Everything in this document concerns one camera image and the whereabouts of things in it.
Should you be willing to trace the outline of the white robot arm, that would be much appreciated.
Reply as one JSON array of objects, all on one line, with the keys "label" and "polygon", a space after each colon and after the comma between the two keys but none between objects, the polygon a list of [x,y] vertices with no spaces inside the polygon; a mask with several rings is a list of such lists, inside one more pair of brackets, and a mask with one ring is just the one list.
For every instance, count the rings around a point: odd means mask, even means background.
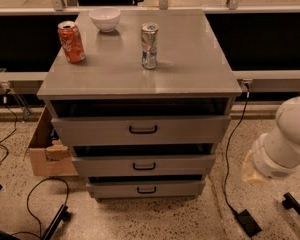
[{"label": "white robot arm", "polygon": [[242,165],[242,180],[283,180],[300,165],[300,96],[282,103],[275,126],[252,144]]}]

